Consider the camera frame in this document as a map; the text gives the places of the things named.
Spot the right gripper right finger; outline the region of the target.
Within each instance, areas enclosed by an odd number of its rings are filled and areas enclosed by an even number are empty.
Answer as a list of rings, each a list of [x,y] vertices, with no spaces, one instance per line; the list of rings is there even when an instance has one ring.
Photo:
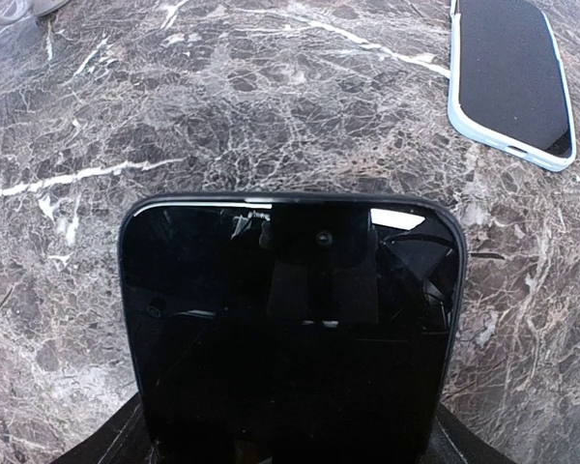
[[[470,431],[445,405],[436,411],[424,464],[514,464]]]

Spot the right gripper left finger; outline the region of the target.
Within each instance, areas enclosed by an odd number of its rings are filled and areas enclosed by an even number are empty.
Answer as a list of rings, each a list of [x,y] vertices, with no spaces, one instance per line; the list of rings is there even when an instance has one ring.
[[[141,398],[132,396],[95,433],[51,464],[158,463],[143,416]]]

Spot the black phone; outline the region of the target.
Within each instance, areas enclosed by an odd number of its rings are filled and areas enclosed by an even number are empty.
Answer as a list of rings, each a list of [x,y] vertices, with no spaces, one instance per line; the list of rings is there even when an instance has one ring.
[[[467,249],[429,201],[193,193],[135,204],[124,318],[159,463],[417,463]]]

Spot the light blue phone case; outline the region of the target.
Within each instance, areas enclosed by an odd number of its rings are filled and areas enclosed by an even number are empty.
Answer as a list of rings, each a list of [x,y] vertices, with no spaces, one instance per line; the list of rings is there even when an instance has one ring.
[[[448,116],[462,135],[552,172],[576,158],[563,60],[528,1],[453,1]]]

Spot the purple phone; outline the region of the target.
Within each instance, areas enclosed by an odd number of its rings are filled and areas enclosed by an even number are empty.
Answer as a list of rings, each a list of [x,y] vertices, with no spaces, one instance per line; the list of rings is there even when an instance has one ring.
[[[459,1],[465,116],[558,159],[573,153],[561,65],[542,11],[528,1]]]

